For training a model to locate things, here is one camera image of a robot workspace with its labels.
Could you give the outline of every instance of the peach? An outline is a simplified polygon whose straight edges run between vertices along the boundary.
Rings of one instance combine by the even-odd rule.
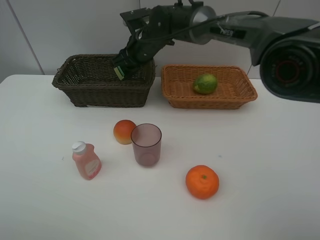
[[[136,124],[130,120],[121,120],[116,123],[113,128],[113,135],[120,144],[130,144],[131,132],[136,127]]]

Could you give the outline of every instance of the orange wicker basket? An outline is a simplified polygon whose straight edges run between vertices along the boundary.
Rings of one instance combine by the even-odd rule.
[[[214,93],[199,94],[193,82],[203,74],[218,80]],[[162,94],[180,109],[238,109],[257,99],[258,94],[246,73],[237,66],[169,64],[162,68]]]

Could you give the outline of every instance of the white wall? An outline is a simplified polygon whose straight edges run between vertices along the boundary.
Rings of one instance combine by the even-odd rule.
[[[5,0],[0,0],[0,83],[14,74],[42,74]]]
[[[121,12],[172,5],[176,0],[7,0],[22,25],[45,74],[55,74],[74,54],[117,53],[129,38]],[[204,0],[217,14],[257,10],[269,15],[320,21],[320,0]],[[155,57],[157,73],[165,64],[236,65],[249,71],[249,50],[211,41],[206,45],[176,41]],[[36,59],[6,0],[0,0],[0,82],[12,74],[41,74]],[[252,67],[250,78],[259,78]]]

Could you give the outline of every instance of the wicker basket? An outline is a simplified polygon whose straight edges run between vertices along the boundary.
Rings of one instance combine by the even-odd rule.
[[[148,62],[130,79],[120,81],[111,63],[114,56],[71,56],[58,69],[52,85],[62,90],[76,107],[143,107],[155,79],[155,62]]]
[[[218,80],[214,93],[199,94],[193,82],[203,74]],[[162,93],[170,105],[181,109],[238,109],[258,95],[248,76],[236,66],[170,64],[162,68]]]

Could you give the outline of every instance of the pink plastic bottle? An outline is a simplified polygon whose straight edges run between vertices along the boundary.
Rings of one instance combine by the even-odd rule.
[[[72,145],[72,158],[80,175],[86,180],[93,179],[101,170],[102,164],[94,149],[92,144],[83,141],[77,141]]]

